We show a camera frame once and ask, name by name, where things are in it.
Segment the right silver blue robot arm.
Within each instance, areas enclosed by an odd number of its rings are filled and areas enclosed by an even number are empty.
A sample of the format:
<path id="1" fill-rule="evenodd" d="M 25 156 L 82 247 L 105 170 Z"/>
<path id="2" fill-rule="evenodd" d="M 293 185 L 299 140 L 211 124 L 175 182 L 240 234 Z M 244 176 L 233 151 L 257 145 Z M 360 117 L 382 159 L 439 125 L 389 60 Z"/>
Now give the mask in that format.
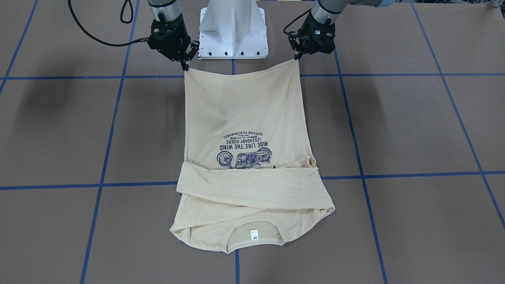
<path id="1" fill-rule="evenodd" d="M 152 50 L 171 61 L 181 64 L 188 71 L 187 62 L 192 60 L 200 49 L 200 42 L 189 36 L 179 2 L 176 0 L 148 0 L 153 13 L 148 45 Z"/>

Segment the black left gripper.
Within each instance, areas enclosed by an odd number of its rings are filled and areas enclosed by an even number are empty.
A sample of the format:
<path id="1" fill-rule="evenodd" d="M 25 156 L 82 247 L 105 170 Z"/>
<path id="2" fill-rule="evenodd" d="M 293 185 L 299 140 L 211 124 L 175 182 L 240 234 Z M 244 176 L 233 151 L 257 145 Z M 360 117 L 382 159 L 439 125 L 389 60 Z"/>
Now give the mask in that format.
<path id="1" fill-rule="evenodd" d="M 300 60 L 303 54 L 314 54 L 321 52 L 330 54 L 335 50 L 335 24 L 330 24 L 330 19 L 320 24 L 312 16 L 310 11 L 307 11 L 288 24 L 291 26 L 294 22 L 307 14 L 300 29 L 297 31 L 288 32 L 288 40 L 295 51 L 294 59 Z"/>

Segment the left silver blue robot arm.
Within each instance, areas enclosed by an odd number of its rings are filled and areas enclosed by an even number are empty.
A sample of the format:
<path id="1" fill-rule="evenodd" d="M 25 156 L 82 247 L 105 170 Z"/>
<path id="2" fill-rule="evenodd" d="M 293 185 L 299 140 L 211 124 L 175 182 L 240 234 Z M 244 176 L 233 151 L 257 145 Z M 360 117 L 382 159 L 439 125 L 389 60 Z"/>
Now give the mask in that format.
<path id="1" fill-rule="evenodd" d="M 283 33 L 288 36 L 295 60 L 304 54 L 330 54 L 335 50 L 335 22 L 346 6 L 387 7 L 393 3 L 394 0 L 316 0 L 311 9 L 286 25 Z"/>

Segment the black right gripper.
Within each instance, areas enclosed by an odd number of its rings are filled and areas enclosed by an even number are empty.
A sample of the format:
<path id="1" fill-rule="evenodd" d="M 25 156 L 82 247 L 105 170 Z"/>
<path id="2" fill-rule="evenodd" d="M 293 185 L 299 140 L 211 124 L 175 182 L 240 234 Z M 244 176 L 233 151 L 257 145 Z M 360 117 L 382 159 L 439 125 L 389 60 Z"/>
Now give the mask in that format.
<path id="1" fill-rule="evenodd" d="M 189 70 L 188 61 L 192 60 L 200 49 L 200 42 L 192 40 L 187 33 L 183 16 L 173 21 L 153 20 L 148 45 L 171 61 L 181 63 L 184 71 Z"/>

